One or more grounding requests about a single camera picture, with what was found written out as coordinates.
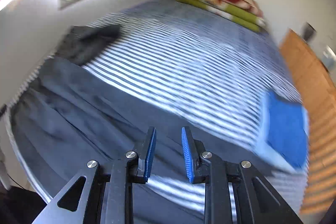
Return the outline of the black crumpled garment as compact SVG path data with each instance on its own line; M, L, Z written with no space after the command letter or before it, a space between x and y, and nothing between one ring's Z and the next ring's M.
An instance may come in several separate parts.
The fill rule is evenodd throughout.
M119 24L103 27L72 26L59 43L55 55L82 66L97 57L121 34Z

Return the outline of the blue white striped bed cover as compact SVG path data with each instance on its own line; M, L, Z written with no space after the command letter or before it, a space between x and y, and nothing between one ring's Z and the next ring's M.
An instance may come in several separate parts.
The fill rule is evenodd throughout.
M120 37L79 67L253 155L262 96L272 90L291 101L301 99L278 47L267 33L258 34L176 0L155 0L108 14L91 27L111 24L121 26ZM45 62L55 58L64 59L56 55L45 59L26 82L9 110L10 125L11 109ZM11 127L10 136L30 183L43 200L51 201L56 195L46 192L24 162ZM269 171L260 172L291 208L299 211L307 174L289 174L264 163Z

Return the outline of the blue striped folded shirt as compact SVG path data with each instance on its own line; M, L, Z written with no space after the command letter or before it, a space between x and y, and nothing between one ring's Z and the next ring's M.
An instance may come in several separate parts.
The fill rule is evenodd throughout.
M306 111L299 102L268 92L269 132L266 143L295 170L306 163L308 136Z

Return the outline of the dark grey-blue trousers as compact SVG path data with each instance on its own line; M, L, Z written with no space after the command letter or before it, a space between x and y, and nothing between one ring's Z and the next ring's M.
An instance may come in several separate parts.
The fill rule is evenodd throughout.
M11 128L33 175L52 196L90 160L125 156L150 127L157 130L151 177L133 188L135 223L202 223L204 188L186 177L181 130L225 161L269 167L250 151L176 114L116 89L64 59L45 62L11 109Z

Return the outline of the white potted plant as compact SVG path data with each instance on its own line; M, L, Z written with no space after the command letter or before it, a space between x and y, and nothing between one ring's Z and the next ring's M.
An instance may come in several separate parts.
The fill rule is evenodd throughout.
M336 54L329 46L326 46L323 50L321 61L328 71L332 71L334 69L336 64Z

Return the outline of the dark ceramic vase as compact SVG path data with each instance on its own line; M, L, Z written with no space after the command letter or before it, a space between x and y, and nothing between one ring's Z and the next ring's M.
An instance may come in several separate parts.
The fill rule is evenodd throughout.
M315 28L311 24L306 22L302 27L302 34L301 34L302 39L307 44L309 44L312 41L312 39L315 37L315 34L316 34Z

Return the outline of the wooden slatted bed rail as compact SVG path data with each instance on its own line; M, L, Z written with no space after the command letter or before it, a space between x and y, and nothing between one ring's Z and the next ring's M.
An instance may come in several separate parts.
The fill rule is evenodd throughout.
M309 174L302 214L326 212L335 200L335 84L313 50L293 30L280 52L309 114Z

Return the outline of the light blue folded garment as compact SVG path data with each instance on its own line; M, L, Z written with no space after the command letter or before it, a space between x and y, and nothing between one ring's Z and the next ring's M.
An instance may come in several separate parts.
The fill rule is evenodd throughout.
M288 163L281 156L275 152L267 143L266 138L269 132L269 105L268 105L268 92L267 91L262 99L261 99L261 118L260 118L260 132L259 137L256 141L256 145L254 148L254 153L263 159L268 164L274 166L277 169L288 173L304 173L307 169L307 154L308 154L308 143L309 143L309 117L307 110L306 111L306 133L308 136L308 143L307 143L307 154L306 154L306 163L303 169L295 170L289 166Z

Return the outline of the green red folded blanket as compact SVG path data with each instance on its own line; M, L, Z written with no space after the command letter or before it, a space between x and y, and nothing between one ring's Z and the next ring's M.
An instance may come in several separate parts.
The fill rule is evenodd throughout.
M263 12L254 0L177 0L206 10L254 32L266 29Z

